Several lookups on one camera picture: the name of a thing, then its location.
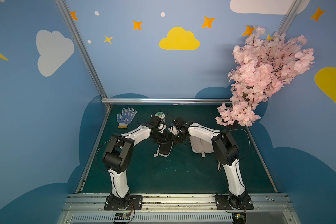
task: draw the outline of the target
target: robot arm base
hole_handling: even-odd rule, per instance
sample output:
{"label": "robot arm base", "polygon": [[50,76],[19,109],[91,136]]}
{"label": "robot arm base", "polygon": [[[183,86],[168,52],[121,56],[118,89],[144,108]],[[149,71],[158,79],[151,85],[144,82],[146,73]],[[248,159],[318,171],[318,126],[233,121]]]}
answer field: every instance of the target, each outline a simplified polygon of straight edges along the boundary
{"label": "robot arm base", "polygon": [[112,193],[107,196],[104,210],[105,211],[130,211],[132,208],[132,204],[134,206],[134,210],[139,211],[142,210],[142,195],[129,195],[129,192],[123,197],[119,198],[113,195]]}
{"label": "robot arm base", "polygon": [[127,210],[129,205],[130,205],[129,191],[122,198],[117,197],[111,193],[106,198],[104,210]]}
{"label": "robot arm base", "polygon": [[254,209],[253,203],[246,189],[238,196],[230,192],[229,195],[215,195],[215,201],[218,210],[245,210],[245,208],[247,210]]}

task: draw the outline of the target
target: dark green table surface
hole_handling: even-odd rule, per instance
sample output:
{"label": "dark green table surface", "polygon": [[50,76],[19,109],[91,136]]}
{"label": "dark green table surface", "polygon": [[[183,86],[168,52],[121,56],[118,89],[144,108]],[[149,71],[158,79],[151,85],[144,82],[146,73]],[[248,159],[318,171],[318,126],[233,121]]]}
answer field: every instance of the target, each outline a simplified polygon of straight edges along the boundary
{"label": "dark green table surface", "polygon": [[[117,114],[122,112],[122,108],[133,107],[137,114],[127,129],[119,129]],[[172,121],[172,114],[175,118],[180,116],[185,121],[194,120],[199,124],[223,130],[225,127],[216,123],[218,116],[217,106],[197,106],[197,105],[177,105],[177,106],[113,106],[108,117],[102,138],[99,142],[101,146],[108,141],[113,133],[123,134],[138,127],[138,123],[150,120],[150,115],[155,109],[166,114],[166,124]],[[249,148],[248,137],[242,130],[232,131],[238,146],[240,147],[239,162],[242,179],[245,186],[251,193],[274,193],[273,186],[267,173],[258,157],[258,154],[251,143]],[[131,193],[143,194],[182,194],[182,193],[227,193],[228,181],[223,167],[218,171],[218,162],[214,153],[206,154],[203,158],[201,154],[194,153],[191,145],[180,144],[173,146],[168,157],[154,157],[158,145],[152,139],[141,141],[133,149],[133,156],[130,166],[127,169],[127,182]],[[97,163],[104,167],[101,157],[105,146],[97,154]],[[110,193],[112,190],[110,175],[92,163],[90,172],[85,182],[83,193]]]}

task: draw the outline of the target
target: yellow cloud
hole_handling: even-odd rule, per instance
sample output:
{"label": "yellow cloud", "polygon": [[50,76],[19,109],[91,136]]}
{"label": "yellow cloud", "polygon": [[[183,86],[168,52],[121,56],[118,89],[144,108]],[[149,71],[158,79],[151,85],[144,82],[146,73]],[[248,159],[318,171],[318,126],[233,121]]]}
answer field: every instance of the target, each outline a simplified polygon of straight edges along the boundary
{"label": "yellow cloud", "polygon": [[315,75],[318,87],[336,103],[336,68],[326,67]]}
{"label": "yellow cloud", "polygon": [[194,34],[182,27],[172,28],[167,37],[159,42],[159,46],[165,50],[195,50],[199,45],[200,42],[194,38]]}

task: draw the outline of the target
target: vent grille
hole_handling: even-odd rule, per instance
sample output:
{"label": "vent grille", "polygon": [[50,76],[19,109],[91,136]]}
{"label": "vent grille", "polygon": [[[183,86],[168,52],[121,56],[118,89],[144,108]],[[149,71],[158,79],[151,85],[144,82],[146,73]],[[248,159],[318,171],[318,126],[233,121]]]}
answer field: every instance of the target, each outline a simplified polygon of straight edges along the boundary
{"label": "vent grille", "polygon": [[[102,213],[75,213],[70,223],[107,223],[113,222],[113,215]],[[232,222],[230,213],[137,213],[131,223],[150,222]]]}

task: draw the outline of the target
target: orange star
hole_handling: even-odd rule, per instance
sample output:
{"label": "orange star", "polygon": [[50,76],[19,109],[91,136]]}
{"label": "orange star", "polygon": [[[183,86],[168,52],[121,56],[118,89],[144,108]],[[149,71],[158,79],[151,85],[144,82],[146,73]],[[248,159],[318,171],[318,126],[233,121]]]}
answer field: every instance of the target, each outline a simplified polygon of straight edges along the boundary
{"label": "orange star", "polygon": [[204,27],[209,27],[210,29],[212,28],[212,22],[213,20],[215,20],[215,18],[211,18],[209,19],[208,17],[204,17],[205,21],[204,21],[204,24],[202,25],[202,28]]}
{"label": "orange star", "polygon": [[71,16],[74,20],[78,20],[76,17],[76,11],[71,12]]}
{"label": "orange star", "polygon": [[325,12],[326,12],[326,11],[322,11],[322,10],[320,9],[320,7],[318,7],[317,11],[315,12],[315,14],[314,14],[313,16],[310,17],[310,19],[315,19],[315,22],[317,22],[318,19],[320,18],[320,16],[321,16],[322,14],[324,14]]}
{"label": "orange star", "polygon": [[254,27],[246,26],[245,33],[242,34],[242,36],[248,35],[250,36],[253,33]]}
{"label": "orange star", "polygon": [[142,23],[142,22],[136,22],[136,21],[133,20],[133,23],[134,23],[134,27],[133,27],[133,29],[139,29],[139,30],[142,30],[142,29],[141,29],[141,23]]}

